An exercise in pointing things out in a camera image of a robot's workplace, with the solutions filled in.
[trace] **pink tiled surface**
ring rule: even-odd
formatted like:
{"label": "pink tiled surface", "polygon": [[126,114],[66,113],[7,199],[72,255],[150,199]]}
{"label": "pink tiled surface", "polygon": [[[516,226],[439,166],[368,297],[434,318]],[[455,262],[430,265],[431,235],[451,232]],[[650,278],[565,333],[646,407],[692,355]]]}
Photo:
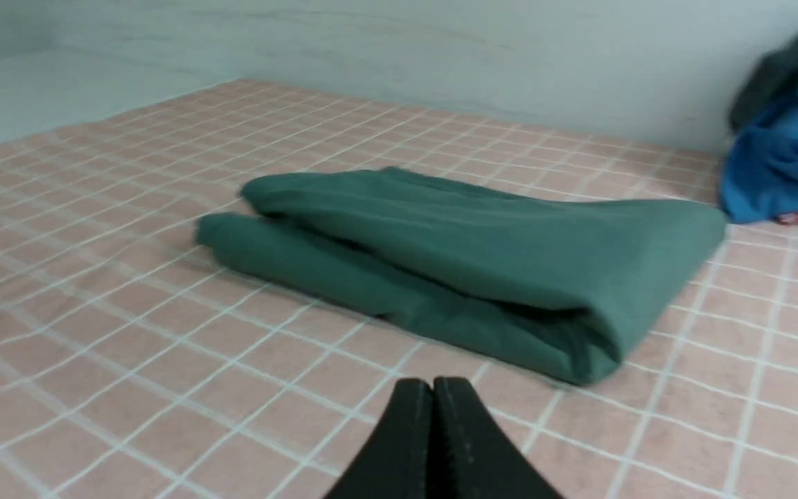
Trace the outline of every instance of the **pink tiled surface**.
{"label": "pink tiled surface", "polygon": [[399,376],[469,376],[570,499],[798,497],[798,227],[734,227],[574,389],[213,265],[253,177],[399,164],[544,199],[712,202],[715,159],[238,81],[0,146],[0,498],[317,498]]}

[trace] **dark green cloth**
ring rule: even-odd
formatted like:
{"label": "dark green cloth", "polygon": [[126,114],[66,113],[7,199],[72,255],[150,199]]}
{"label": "dark green cloth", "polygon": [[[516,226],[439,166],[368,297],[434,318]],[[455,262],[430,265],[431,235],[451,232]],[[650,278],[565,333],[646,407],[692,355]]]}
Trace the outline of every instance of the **dark green cloth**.
{"label": "dark green cloth", "polygon": [[725,235],[684,201],[546,202],[399,168],[241,190],[197,242],[256,275],[576,385],[621,365]]}

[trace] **towel fold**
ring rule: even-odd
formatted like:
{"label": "towel fold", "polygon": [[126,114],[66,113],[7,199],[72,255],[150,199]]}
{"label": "towel fold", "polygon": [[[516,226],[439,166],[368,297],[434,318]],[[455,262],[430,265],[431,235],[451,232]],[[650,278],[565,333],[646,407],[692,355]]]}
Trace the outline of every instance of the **towel fold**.
{"label": "towel fold", "polygon": [[546,202],[399,168],[241,195],[263,217],[197,230],[228,268],[576,385],[621,365],[725,235],[695,202]]}

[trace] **pile of clothes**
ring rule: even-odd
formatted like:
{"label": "pile of clothes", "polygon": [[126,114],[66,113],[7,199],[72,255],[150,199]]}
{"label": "pile of clothes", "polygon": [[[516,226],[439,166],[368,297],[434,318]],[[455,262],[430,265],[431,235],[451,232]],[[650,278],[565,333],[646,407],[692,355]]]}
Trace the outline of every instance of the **pile of clothes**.
{"label": "pile of clothes", "polygon": [[738,224],[798,222],[798,37],[767,54],[732,105],[720,201]]}

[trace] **blue cloth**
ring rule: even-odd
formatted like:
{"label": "blue cloth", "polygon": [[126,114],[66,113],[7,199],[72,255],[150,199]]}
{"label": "blue cloth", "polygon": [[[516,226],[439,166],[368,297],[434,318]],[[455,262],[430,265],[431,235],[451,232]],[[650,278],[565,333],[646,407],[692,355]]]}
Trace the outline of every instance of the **blue cloth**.
{"label": "blue cloth", "polygon": [[719,199],[736,224],[798,211],[798,89],[741,130],[725,160]]}

